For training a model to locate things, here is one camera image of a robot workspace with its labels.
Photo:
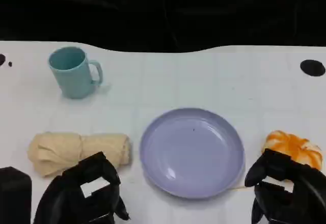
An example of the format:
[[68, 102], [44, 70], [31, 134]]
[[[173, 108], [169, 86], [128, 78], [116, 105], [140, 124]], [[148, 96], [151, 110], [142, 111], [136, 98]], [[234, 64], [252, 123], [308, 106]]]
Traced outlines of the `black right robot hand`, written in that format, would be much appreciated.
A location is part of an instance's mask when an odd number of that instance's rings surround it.
[[244, 184], [254, 187], [252, 223], [325, 223], [325, 175], [307, 164], [266, 149]]

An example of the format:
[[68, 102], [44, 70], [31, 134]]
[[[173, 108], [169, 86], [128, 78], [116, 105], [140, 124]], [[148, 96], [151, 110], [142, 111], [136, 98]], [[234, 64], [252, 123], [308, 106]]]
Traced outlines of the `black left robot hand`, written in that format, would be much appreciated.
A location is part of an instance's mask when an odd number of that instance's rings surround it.
[[[86, 197], [81, 186], [98, 178], [108, 185]], [[38, 204], [34, 223], [114, 223], [115, 216], [128, 221], [120, 184], [114, 166], [98, 152], [51, 181]]]

